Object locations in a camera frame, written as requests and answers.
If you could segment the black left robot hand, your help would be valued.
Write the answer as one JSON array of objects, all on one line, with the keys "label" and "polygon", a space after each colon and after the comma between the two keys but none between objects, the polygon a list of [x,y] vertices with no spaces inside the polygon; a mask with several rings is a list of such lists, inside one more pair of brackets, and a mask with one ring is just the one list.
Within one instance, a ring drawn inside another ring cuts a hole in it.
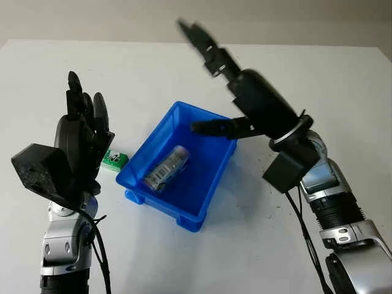
[{"label": "black left robot hand", "polygon": [[68,74],[67,113],[58,122],[55,147],[66,154],[72,176],[79,187],[96,196],[99,167],[115,134],[110,131],[103,95],[90,97],[84,92],[78,75]]}]

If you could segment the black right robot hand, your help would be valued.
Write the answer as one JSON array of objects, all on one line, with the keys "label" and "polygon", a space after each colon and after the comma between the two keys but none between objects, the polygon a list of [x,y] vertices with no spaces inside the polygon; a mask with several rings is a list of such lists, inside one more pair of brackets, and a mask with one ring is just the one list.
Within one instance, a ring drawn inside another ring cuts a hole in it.
[{"label": "black right robot hand", "polygon": [[313,123],[310,116],[297,115],[270,83],[253,69],[241,69],[230,53],[220,47],[198,23],[177,21],[179,29],[204,59],[213,76],[223,75],[234,95],[233,103],[243,114],[235,119],[198,121],[191,130],[198,134],[227,138],[266,135],[272,148],[285,144],[309,144],[307,133]]}]

